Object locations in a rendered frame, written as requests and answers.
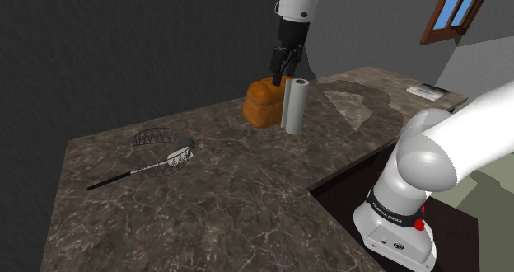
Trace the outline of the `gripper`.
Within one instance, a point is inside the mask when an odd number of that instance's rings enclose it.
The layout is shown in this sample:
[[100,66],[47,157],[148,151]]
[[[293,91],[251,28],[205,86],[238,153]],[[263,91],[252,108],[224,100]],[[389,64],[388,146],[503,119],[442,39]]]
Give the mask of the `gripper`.
[[281,45],[273,48],[269,64],[274,86],[279,87],[281,85],[282,75],[295,76],[297,65],[301,62],[309,28],[310,22],[280,19],[278,39]]

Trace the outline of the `brown bread loaf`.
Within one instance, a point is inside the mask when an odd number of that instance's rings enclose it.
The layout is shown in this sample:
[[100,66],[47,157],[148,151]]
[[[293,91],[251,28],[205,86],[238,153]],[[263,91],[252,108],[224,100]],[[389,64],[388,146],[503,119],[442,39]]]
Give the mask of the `brown bread loaf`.
[[279,124],[283,115],[285,86],[290,79],[282,76],[279,87],[273,85],[271,77],[253,82],[246,93],[244,118],[256,128],[268,128]]

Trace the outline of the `grey paper towel roll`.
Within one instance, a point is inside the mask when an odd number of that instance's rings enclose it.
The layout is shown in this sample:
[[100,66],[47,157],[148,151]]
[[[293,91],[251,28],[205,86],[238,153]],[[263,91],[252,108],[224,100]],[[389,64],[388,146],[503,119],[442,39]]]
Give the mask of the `grey paper towel roll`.
[[288,79],[283,98],[281,127],[291,135],[300,133],[306,107],[309,82],[304,79]]

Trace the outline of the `white flat device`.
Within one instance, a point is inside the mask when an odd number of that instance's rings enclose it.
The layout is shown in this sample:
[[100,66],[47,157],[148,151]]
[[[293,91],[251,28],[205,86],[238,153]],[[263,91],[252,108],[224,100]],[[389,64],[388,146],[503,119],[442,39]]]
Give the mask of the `white flat device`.
[[430,101],[436,101],[450,93],[448,90],[435,87],[427,83],[420,83],[418,85],[409,87],[406,91],[410,94],[420,96]]

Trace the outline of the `brown framed window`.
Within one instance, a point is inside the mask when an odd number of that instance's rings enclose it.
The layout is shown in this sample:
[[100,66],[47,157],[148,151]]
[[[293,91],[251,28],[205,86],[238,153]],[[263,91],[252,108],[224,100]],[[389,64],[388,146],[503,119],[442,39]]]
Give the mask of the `brown framed window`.
[[484,0],[438,0],[420,40],[421,45],[464,35]]

